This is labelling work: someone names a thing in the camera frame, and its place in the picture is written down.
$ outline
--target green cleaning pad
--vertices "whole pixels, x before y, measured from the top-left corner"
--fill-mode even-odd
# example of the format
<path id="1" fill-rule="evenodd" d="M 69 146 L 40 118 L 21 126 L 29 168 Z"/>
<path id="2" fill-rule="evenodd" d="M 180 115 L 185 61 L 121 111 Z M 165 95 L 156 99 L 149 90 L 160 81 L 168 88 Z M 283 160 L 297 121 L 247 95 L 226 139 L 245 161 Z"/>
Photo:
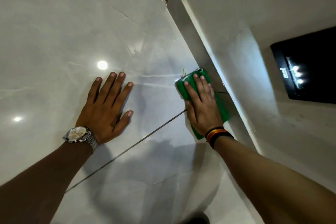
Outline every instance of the green cleaning pad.
<path id="1" fill-rule="evenodd" d="M 178 81 L 175 82 L 175 86 L 177 88 L 177 90 L 180 92 L 181 96 L 183 97 L 184 100 L 189 100 L 191 101 L 191 98 L 184 86 L 184 82 L 187 81 L 192 88 L 197 92 L 197 88 L 196 88 L 196 84 L 193 78 L 193 75 L 197 74 L 198 77 L 200 77 L 201 75 L 203 75 L 205 77 L 205 79 L 207 80 L 208 83 L 210 83 L 210 79 L 208 77 L 208 75 L 206 74 L 206 72 L 203 69 L 197 69 L 194 72 L 184 76 L 183 78 L 179 79 Z M 219 108 L 219 112 L 220 112 L 220 116 L 222 118 L 223 123 L 226 122 L 229 119 L 229 115 L 227 113 L 227 111 L 225 110 L 224 106 L 221 104 L 221 101 L 219 100 L 217 94 L 215 93 L 215 98 L 216 98 L 216 102 Z M 200 135 L 199 133 L 196 132 L 196 130 L 194 128 L 192 128 L 196 138 L 198 140 L 201 140 L 203 138 L 202 135 Z"/>

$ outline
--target forearm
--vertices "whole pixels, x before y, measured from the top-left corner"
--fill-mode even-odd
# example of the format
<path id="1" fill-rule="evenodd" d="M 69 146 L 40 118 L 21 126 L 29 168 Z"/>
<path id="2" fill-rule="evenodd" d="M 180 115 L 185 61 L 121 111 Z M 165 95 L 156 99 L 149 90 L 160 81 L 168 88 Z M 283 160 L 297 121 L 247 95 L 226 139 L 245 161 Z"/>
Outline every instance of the forearm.
<path id="1" fill-rule="evenodd" d="M 1 223 L 49 223 L 71 180 L 92 154 L 87 143 L 64 143 L 0 187 Z"/>
<path id="2" fill-rule="evenodd" d="M 331 191 L 230 138 L 218 138 L 214 147 L 252 203 L 258 198 L 296 220 L 336 221 L 336 196 Z"/>

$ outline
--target wristwatch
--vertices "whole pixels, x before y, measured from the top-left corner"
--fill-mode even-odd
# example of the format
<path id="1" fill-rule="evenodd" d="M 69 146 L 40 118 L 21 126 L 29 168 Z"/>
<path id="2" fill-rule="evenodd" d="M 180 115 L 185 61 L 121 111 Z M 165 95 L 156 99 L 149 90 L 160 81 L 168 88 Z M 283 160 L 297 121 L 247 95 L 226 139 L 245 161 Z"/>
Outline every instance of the wristwatch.
<path id="1" fill-rule="evenodd" d="M 70 129 L 64 137 L 62 137 L 67 143 L 87 142 L 92 146 L 92 150 L 95 151 L 98 142 L 87 127 L 75 127 Z"/>

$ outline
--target finger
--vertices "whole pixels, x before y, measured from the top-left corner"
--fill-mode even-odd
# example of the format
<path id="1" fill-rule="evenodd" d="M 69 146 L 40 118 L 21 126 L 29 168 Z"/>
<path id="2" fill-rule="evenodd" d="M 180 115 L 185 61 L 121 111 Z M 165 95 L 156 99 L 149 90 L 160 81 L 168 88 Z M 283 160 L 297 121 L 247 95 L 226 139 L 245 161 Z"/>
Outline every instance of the finger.
<path id="1" fill-rule="evenodd" d="M 111 72 L 108 78 L 106 79 L 106 82 L 104 83 L 103 87 L 99 91 L 99 95 L 97 98 L 96 103 L 102 104 L 104 103 L 107 95 L 109 94 L 111 87 L 116 79 L 117 74 L 115 72 Z"/>
<path id="2" fill-rule="evenodd" d="M 204 102 L 207 99 L 207 95 L 205 93 L 203 83 L 201 82 L 197 74 L 194 74 L 194 81 L 199 94 L 199 98 L 201 99 L 202 102 Z"/>
<path id="3" fill-rule="evenodd" d="M 191 87 L 191 85 L 187 81 L 185 81 L 184 86 L 188 94 L 190 95 L 191 101 L 194 103 L 194 105 L 200 104 L 201 100 L 199 96 L 197 95 L 196 91 Z"/>
<path id="4" fill-rule="evenodd" d="M 195 109 L 193 104 L 190 101 L 186 101 L 185 102 L 185 107 L 187 108 L 187 117 L 188 120 L 190 121 L 190 124 L 196 124 L 197 120 L 196 120 L 196 115 L 195 115 Z"/>
<path id="5" fill-rule="evenodd" d="M 103 80 L 102 78 L 97 77 L 96 80 L 93 82 L 89 90 L 89 93 L 87 95 L 87 100 L 86 100 L 87 104 L 93 104 L 96 101 L 98 93 L 99 93 L 100 85 L 102 84 L 102 80 Z"/>
<path id="6" fill-rule="evenodd" d="M 121 89 L 121 86 L 124 83 L 125 77 L 126 77 L 126 74 L 124 72 L 119 73 L 119 76 L 116 78 L 110 92 L 108 93 L 108 96 L 107 96 L 106 101 L 105 101 L 106 105 L 108 105 L 110 107 L 113 105 L 116 97 L 120 93 L 120 89 Z"/>
<path id="7" fill-rule="evenodd" d="M 128 111 L 121 117 L 121 119 L 118 121 L 118 123 L 115 125 L 113 129 L 113 135 L 115 137 L 119 136 L 123 132 L 123 130 L 127 127 L 127 125 L 131 120 L 132 115 L 133 111 Z"/>
<path id="8" fill-rule="evenodd" d="M 208 86 L 209 86 L 209 89 L 210 89 L 210 92 L 211 92 L 212 99 L 215 99 L 215 91 L 213 90 L 213 87 L 211 86 L 210 83 L 208 84 Z"/>
<path id="9" fill-rule="evenodd" d="M 205 93 L 206 93 L 207 96 L 208 96 L 208 99 L 211 99 L 211 91 L 210 91 L 210 89 L 209 89 L 208 82 L 207 82 L 207 80 L 205 79 L 204 75 L 201 75 L 201 82 L 202 82 L 202 84 L 203 84 L 204 91 L 205 91 Z"/>
<path id="10" fill-rule="evenodd" d="M 111 122 L 112 125 L 113 123 L 116 122 L 118 115 L 121 111 L 121 108 L 124 106 L 124 103 L 131 92 L 133 88 L 133 83 L 129 82 L 124 89 L 121 91 L 121 93 L 117 96 L 115 102 L 113 103 L 112 109 L 111 109 Z"/>

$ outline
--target marble floor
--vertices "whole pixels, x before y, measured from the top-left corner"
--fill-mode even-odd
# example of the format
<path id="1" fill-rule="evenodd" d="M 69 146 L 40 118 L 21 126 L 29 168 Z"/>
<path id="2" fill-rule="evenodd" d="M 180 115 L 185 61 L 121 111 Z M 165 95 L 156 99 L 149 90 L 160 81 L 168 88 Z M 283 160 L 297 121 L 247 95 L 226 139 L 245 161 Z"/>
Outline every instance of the marble floor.
<path id="1" fill-rule="evenodd" d="M 162 0 L 0 0 L 0 7 L 0 184 L 61 145 L 97 76 L 127 74 L 134 88 L 125 110 L 134 115 L 70 187 L 184 110 L 174 82 L 197 64 Z M 212 223 L 254 223 L 225 164 L 186 124 L 178 116 L 71 189 L 52 223 L 177 223 L 194 211 Z"/>

